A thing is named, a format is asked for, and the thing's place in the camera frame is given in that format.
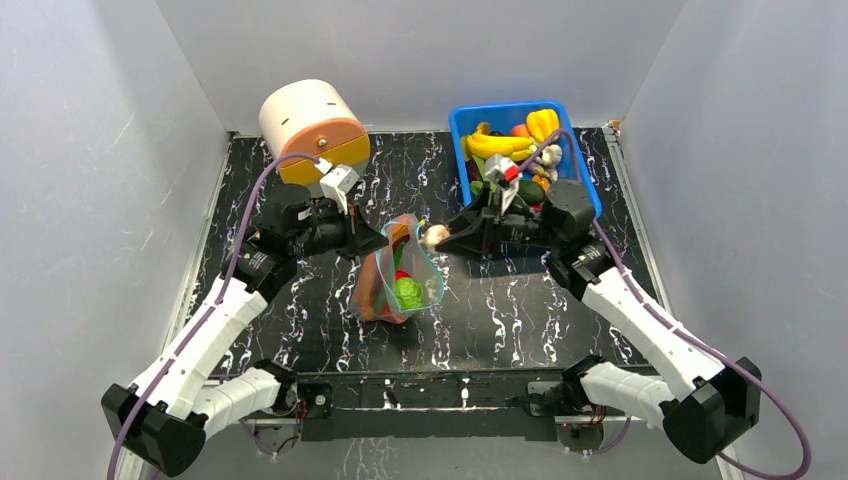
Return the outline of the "green bean pod toy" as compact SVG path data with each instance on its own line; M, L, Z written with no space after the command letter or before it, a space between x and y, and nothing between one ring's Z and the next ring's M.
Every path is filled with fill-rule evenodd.
M408 241L398 241L393 245L393 267L396 271L401 270L401 262Z

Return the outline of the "white garlic bulb toy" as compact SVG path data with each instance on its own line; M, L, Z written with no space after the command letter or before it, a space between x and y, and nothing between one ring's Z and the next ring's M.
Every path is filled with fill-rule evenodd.
M430 252L436 252L437 246L450 236L450 230L442 224L429 226L422 234L419 243Z

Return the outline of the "clear zip top bag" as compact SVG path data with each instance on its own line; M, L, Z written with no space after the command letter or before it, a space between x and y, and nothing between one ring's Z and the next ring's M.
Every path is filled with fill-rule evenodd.
M442 301L445 282L422 243L423 231L413 214L384 225L389 244L369 254L358 271L348 307L355 318L402 324Z

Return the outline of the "green custard apple toy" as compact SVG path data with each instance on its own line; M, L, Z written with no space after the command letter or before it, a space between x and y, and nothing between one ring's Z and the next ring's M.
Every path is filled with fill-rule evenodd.
M423 287L412 277L395 281L395 296L401 310L413 310L425 306Z

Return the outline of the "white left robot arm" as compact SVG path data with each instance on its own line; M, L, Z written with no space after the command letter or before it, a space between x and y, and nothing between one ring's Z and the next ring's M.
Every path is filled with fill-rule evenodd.
M359 206L342 194L314 198L284 185L261 207L250 198L231 254L184 328L128 386L101 399L118 449L176 477L206 441L249 415L289 416L297 408L296 374L266 359L208 389L205 384L234 340L293 279L301 260L328 252L354 261L388 246Z

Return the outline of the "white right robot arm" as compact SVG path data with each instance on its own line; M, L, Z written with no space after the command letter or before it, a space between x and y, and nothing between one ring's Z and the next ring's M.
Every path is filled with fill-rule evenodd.
M525 408L533 416L590 413L608 406L659 426L687 459L705 464L755 426L759 368L746 358L737 370L683 339L685 329L658 320L663 310L591 231L596 210L579 182L555 182L540 210L502 211L484 187L447 223L436 249L467 259L495 254L503 244L547 249L544 264L556 283L604 317L656 370L654 377L624 370L598 355L566 369L559 383L529 384Z

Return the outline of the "green leaf vegetable toy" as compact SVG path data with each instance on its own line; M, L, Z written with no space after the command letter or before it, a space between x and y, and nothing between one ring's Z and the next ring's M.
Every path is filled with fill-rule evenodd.
M475 199L479 195L483 186L489 183L484 172L484 167L485 161L477 156L472 156L470 160L466 161L469 190L472 199Z

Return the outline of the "dark green cucumber toy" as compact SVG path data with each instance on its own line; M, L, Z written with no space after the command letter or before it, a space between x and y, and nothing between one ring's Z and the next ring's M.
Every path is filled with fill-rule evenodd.
M533 180L522 179L518 186L518 197L529 206L542 205L546 199L546 190Z

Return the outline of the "yellow banana bunch toy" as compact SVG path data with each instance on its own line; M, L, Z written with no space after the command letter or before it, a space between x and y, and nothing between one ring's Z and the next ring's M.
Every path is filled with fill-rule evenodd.
M536 146L529 137L494 135L488 122L480 122L472 134L461 138L460 143L466 153L480 159L501 155L516 163L526 160Z

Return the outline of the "white mushroom toy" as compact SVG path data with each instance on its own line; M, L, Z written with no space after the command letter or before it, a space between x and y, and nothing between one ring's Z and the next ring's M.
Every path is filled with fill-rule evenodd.
M545 169L556 169L563 157L562 147L558 144L548 145L541 150L537 163Z

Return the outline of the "peach apple toy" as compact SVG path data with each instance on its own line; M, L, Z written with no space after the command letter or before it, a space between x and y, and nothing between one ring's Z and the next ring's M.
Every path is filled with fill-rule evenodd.
M525 124L519 124L519 125L514 126L510 131L510 135L514 136L514 137L523 137L523 138L530 138L531 137L531 134L529 133L527 126Z

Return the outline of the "blue plastic bin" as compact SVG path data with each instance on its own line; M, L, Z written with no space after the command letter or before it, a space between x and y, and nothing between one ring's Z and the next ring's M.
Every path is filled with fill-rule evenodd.
M466 161L472 155L464 151L461 138L472 134L480 122L488 122L492 132L507 134L519 124L524 124L526 116L536 110L554 109L559 115L560 126L564 128L569 139L560 137L555 144L564 150L564 159L556 168L558 178L580 179L588 190L589 198L596 209L596 218L603 212L602 203L591 180L591 175L579 147L578 135L574 133L570 118L564 105L553 100L534 100L523 102L489 103L461 106L449 114L451 138L455 146L457 177L460 183L461 205L467 206L473 200L469 190L469 179Z

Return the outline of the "round pastel drawer cabinet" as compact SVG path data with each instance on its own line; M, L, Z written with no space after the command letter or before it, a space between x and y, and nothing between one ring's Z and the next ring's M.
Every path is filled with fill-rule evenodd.
M359 172L371 158L366 128L326 81L305 79L277 89L263 102L258 120L275 158L306 153Z

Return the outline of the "yellow bell pepper toy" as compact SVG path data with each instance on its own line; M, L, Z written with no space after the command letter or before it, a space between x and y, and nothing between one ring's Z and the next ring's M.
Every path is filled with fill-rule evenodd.
M541 144L560 128L559 115L550 108L536 110L526 116L525 126L530 137Z

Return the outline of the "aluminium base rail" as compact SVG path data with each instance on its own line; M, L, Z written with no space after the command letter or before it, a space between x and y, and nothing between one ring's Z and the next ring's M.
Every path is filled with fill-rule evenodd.
M260 361L213 388L180 369L159 385L113 385L101 405L117 442L168 476L205 442L264 411L290 418L306 441L523 436L554 441L559 423L595 423L604 408L660 427L705 464L758 420L758 395L730 369L679 385L591 356L567 370L306 373Z

